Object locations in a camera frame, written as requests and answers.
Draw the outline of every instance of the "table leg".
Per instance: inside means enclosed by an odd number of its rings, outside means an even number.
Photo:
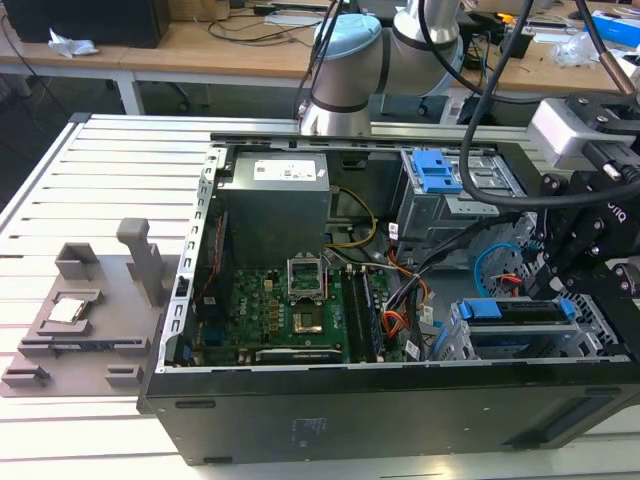
[[[127,115],[144,115],[144,105],[140,98],[140,89],[133,74],[123,72],[116,79],[118,90],[120,90],[120,98],[124,105],[124,111]]]
[[[11,85],[11,87],[13,87],[13,89],[22,98],[27,98],[31,96],[31,89],[29,88],[29,85],[27,85],[27,81],[24,75],[5,75],[5,77],[9,82],[9,84]]]
[[[204,91],[207,95],[207,108],[209,108],[211,106],[211,85],[205,83]]]

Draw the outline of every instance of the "green circuit board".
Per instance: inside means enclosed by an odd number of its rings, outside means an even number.
[[[287,293],[287,272],[275,270],[238,270],[233,279],[230,319],[214,328],[203,326],[200,349],[205,365],[238,364],[238,351],[268,348],[315,348],[338,350],[348,363],[349,342],[345,328],[340,272],[327,272],[326,298],[321,305],[300,300],[291,305]],[[389,290],[384,272],[369,274],[374,299],[381,303]],[[317,288],[315,272],[298,272],[296,288]]]

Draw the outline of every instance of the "red cable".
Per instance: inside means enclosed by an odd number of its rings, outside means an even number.
[[[213,255],[213,267],[211,268],[211,273],[209,274],[209,278],[207,279],[207,282],[204,284],[204,287],[202,287],[202,291],[200,292],[200,295],[198,295],[196,297],[196,302],[199,302],[202,297],[204,296],[205,292],[207,291],[207,288],[209,288],[209,285],[211,285],[211,282],[213,281],[213,277],[216,273],[216,266],[218,265],[218,244],[220,243],[220,233],[222,232],[222,216],[218,217],[218,228],[216,229],[216,239],[215,239],[215,246],[214,246],[214,255]]]

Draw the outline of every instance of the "plastic bag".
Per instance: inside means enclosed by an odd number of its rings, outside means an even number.
[[[557,65],[561,67],[575,67],[588,65],[593,67],[598,58],[598,52],[587,32],[573,35],[568,42],[557,43],[551,50],[551,56]]]

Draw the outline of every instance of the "white table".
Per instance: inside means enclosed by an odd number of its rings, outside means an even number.
[[[258,123],[279,132],[295,128],[284,120],[110,115],[69,124],[0,215],[0,371],[53,284],[54,256],[64,242],[90,242],[98,254],[126,253],[114,236],[119,220],[145,216],[160,251],[179,254],[209,133],[251,131]],[[376,124],[374,132],[456,139],[464,130]],[[522,129],[487,127],[478,135],[521,141],[546,165]],[[553,451],[191,468],[135,402],[0,399],[0,479],[640,478],[637,407]]]

